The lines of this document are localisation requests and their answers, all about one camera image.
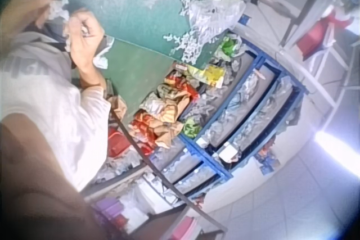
white shirt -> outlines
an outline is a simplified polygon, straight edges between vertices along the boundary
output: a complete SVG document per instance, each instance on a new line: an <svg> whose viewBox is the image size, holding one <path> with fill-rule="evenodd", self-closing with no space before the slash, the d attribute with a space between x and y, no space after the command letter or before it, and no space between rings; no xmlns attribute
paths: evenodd
<svg viewBox="0 0 360 240"><path fill-rule="evenodd" d="M35 32L21 33L0 62L2 120L25 114L49 143L67 180L81 191L107 155L110 103L101 87L71 84L71 60Z"/></svg>

hand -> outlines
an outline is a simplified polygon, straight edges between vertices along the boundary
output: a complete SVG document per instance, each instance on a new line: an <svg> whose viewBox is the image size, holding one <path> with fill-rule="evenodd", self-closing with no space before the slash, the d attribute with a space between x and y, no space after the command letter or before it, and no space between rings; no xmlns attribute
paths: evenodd
<svg viewBox="0 0 360 240"><path fill-rule="evenodd" d="M41 28L48 19L52 0L10 0L1 14L1 32L5 38L13 38L30 23Z"/></svg>
<svg viewBox="0 0 360 240"><path fill-rule="evenodd" d="M83 36L82 26L89 33ZM94 14L89 11L79 10L72 14L64 33L70 34L70 54L79 70L93 68L93 59L96 49L104 37L104 29L96 20Z"/></svg>

yellow package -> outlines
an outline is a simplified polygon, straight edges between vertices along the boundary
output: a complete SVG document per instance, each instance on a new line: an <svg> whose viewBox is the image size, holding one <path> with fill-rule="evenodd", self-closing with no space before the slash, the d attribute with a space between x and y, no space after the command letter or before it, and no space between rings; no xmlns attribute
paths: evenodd
<svg viewBox="0 0 360 240"><path fill-rule="evenodd" d="M225 69L223 67L208 64L204 70L199 70L187 65L187 72L195 79L212 87L221 88L223 85L225 75Z"/></svg>

blue metal rack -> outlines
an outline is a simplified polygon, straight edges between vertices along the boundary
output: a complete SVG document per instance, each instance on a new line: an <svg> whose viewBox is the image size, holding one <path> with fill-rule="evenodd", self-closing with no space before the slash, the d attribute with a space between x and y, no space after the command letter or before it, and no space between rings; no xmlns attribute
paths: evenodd
<svg viewBox="0 0 360 240"><path fill-rule="evenodd" d="M292 113L293 109L299 104L302 100L304 94L308 94L308 90L303 86L291 73L289 73L283 66L281 66L275 59L271 56L263 52L260 48L253 45L246 39L242 39L242 42L245 43L250 49L256 52L257 55L254 55L255 59L248 67L248 69L243 74L242 78L236 84L236 86L231 90L228 96L225 98L223 103L219 106L216 112L211 116L211 118L207 121L205 126L202 128L200 133L196 136L195 139L191 139L184 134L180 134L178 138L185 144L184 148L187 148L192 155L196 155L200 158L200 162L194 166L190 171L185 173L181 178L176 180L173 184L178 184L179 182L184 182L185 180L192 177L195 173L196 169L201 169L204 166L210 167L214 172L215 175L210 179L204 181L197 187L194 187L192 190L185 193L188 198L194 199L198 195L203 192L206 192L208 189L213 188L215 185L226 182L231 179L232 172L239 167L244 166L249 158L254 156L258 153L262 147L273 137L276 133L277 129L286 121L289 115ZM254 107L246 114L243 120L238 123L233 131L227 135L224 139L222 139L221 143L218 147L209 146L206 149L200 148L197 145L196 141L204 135L204 133L211 127L211 125L217 121L217 119L221 116L222 112L227 108L229 103L231 102L232 98L235 96L237 91L242 87L243 83L249 77L254 69L260 69L262 66L266 66L270 71L272 71L275 76L272 79L270 85L267 87L265 92L262 94L260 99L256 102ZM269 124L264 128L264 130L255 138L252 143L247 146L245 150L242 152L242 157L238 160L238 162L234 162L231 164L222 164L215 161L212 158L212 153L219 152L223 149L223 144L225 142L233 142L233 140L243 132L244 127L248 123L252 121L253 118L257 115L257 113L263 108L263 106L268 101L269 97L273 94L277 87L277 82L283 77L289 76L292 81L292 92L286 99L285 103L279 109L279 111L275 114L274 118L270 121ZM186 112L191 109L192 105L189 105ZM179 160L180 157L184 155L184 152L181 150L179 151L163 168L166 169L174 164L175 161Z"/></svg>
<svg viewBox="0 0 360 240"><path fill-rule="evenodd" d="M299 104L302 100L304 93L299 88L294 88L290 97L287 99L286 103L283 105L282 109L277 113L275 118L271 123L264 129L260 136L257 137L255 141L243 152L242 158L238 162L233 164L228 164L225 166L230 172L235 171L236 169L243 167L247 164L248 160L258 153L261 148L273 137L276 133L277 128L286 121L286 119L291 114L292 110ZM221 177L215 175L210 178L203 184L195 187L193 190L187 192L185 195L191 199L196 198L201 193L205 192L210 187L218 184L219 182L224 181Z"/></svg>
<svg viewBox="0 0 360 240"><path fill-rule="evenodd" d="M253 54L250 51L247 51L246 53L250 54L251 56L253 56L255 59L254 61L251 63L251 65L247 68L247 70L245 71L245 73L243 74L242 78L239 80L239 82L236 84L236 86L234 87L234 89L232 90L231 93L229 93L228 97L224 100L224 102L221 104L221 106L217 109L217 111L214 113L214 115L208 120L207 124L202 128L202 130L200 131L200 133L196 136L196 138L194 139L194 141L196 141L197 139L199 139L204 133L205 131L211 126L211 124L213 122L216 121L216 119L220 116L220 114L222 113L222 111L228 106L228 104L230 103L231 99L234 97L234 95L237 93L237 91L242 87L243 83L246 81L246 79L249 77L249 75L252 73L252 71L256 68L259 69L265 62L265 58L262 56L257 56L255 54ZM181 115L185 115L186 112L189 112L189 110L191 109L191 107L194 104L190 104L185 111L181 114ZM177 160L179 160L181 158L181 156L183 156L185 153L181 150L179 151L167 164L165 164L164 167L160 168L162 170L167 169L169 167L171 167Z"/></svg>

green item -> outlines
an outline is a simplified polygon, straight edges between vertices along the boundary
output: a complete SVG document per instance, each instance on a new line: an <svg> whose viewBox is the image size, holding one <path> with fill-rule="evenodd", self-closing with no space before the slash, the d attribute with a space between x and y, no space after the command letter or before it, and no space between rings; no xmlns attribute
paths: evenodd
<svg viewBox="0 0 360 240"><path fill-rule="evenodd" d="M224 52L225 55L230 56L234 51L235 41L232 39L227 39L223 42L221 50Z"/></svg>
<svg viewBox="0 0 360 240"><path fill-rule="evenodd" d="M186 136L191 139L194 139L201 130L201 126L196 124L193 118L188 118L184 124L182 131Z"/></svg>

